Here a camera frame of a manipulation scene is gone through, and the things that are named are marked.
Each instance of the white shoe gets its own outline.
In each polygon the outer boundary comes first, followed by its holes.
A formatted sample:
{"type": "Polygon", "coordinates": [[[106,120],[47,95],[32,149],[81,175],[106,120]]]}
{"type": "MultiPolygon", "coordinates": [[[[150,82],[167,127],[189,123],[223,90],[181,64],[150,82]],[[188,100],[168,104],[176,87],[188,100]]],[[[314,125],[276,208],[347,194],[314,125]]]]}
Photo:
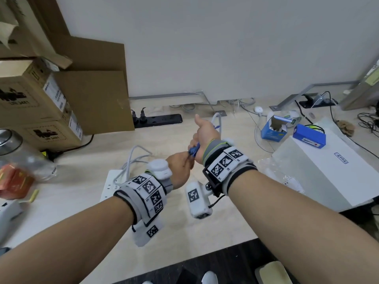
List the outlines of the white shoe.
{"type": "Polygon", "coordinates": [[[218,284],[217,275],[212,272],[208,271],[206,274],[204,274],[203,279],[201,279],[202,284],[218,284]]]}

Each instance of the hand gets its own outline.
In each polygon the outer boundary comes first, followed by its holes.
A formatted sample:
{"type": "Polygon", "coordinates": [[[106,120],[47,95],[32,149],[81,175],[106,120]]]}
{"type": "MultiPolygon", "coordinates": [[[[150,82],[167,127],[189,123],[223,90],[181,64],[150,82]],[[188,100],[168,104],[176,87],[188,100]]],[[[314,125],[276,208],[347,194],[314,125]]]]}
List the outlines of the hand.
{"type": "Polygon", "coordinates": [[[174,189],[181,188],[190,177],[190,171],[195,164],[194,158],[192,156],[188,157],[188,152],[183,151],[169,156],[166,161],[173,173],[171,182],[174,189]]]}
{"type": "Polygon", "coordinates": [[[198,114],[195,115],[195,123],[199,126],[199,129],[197,133],[193,135],[188,149],[195,147],[197,143],[200,142],[200,148],[197,151],[195,160],[203,164],[203,154],[206,147],[212,140],[221,139],[221,136],[210,121],[202,119],[198,114]]]}

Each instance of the white power strip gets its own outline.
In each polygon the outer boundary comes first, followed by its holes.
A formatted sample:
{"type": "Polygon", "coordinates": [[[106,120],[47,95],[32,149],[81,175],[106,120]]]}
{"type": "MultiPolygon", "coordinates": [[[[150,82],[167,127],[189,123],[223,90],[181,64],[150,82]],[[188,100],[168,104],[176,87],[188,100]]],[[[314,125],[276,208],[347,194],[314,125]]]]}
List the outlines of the white power strip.
{"type": "MultiPolygon", "coordinates": [[[[101,194],[100,202],[106,200],[113,196],[114,192],[120,188],[119,185],[113,183],[114,178],[121,172],[121,169],[113,169],[108,172],[107,180],[104,184],[103,193],[101,194]]],[[[119,183],[124,183],[126,181],[126,175],[118,179],[119,183]]]]}

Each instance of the brown plush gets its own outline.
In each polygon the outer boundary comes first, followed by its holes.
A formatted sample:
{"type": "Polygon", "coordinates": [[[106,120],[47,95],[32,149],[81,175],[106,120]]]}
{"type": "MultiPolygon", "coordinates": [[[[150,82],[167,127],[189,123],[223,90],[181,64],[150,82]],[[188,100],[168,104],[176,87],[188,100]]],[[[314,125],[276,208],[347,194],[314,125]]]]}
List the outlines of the brown plush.
{"type": "Polygon", "coordinates": [[[344,134],[349,137],[353,136],[355,127],[352,123],[349,123],[346,120],[338,120],[337,125],[344,134]]]}

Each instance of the person's left arm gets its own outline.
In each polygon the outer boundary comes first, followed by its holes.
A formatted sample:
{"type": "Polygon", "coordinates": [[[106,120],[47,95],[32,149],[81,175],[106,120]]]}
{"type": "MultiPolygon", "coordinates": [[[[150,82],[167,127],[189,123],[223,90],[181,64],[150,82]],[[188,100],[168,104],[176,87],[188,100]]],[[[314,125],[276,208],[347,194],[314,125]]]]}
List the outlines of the person's left arm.
{"type": "MultiPolygon", "coordinates": [[[[174,189],[194,165],[188,152],[167,158],[174,189]]],[[[43,230],[0,257],[2,284],[79,283],[133,224],[133,212],[112,196],[43,230]]]]}

